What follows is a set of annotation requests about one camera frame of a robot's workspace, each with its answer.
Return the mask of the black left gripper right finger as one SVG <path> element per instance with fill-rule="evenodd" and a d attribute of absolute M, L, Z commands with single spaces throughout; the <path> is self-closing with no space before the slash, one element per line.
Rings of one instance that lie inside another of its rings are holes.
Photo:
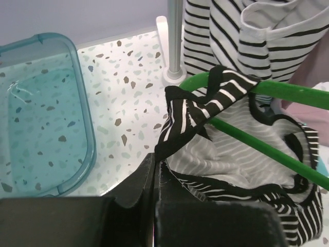
<path fill-rule="evenodd" d="M 158 165 L 155 246 L 288 246 L 280 219 L 258 202 L 202 202 Z"/>

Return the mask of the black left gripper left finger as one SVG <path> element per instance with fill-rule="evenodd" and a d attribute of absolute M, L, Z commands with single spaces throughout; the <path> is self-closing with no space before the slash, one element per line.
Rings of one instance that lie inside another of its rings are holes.
<path fill-rule="evenodd" d="M 1 200 L 1 246 L 152 246 L 154 154 L 101 197 Z"/>

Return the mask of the green hanger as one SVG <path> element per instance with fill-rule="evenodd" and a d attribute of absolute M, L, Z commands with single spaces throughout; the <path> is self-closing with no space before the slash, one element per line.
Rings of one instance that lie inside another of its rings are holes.
<path fill-rule="evenodd" d="M 208 86 L 209 73 L 201 73 L 194 75 L 189 79 L 183 81 L 179 87 L 183 90 L 192 92 L 201 87 Z M 274 98 L 280 98 L 287 101 L 303 103 L 312 107 L 328 110 L 328 92 L 312 91 L 310 89 L 303 89 L 300 86 L 265 80 L 254 86 L 252 93 L 267 95 Z M 209 123 L 218 130 L 235 139 L 247 144 L 248 146 L 258 150 L 271 159 L 281 163 L 285 167 L 298 173 L 302 177 L 310 180 L 316 185 L 328 190 L 328 178 L 317 171 L 303 165 L 300 161 L 293 159 L 278 149 L 264 143 L 263 141 L 237 129 L 236 127 L 220 120 L 213 118 Z"/>

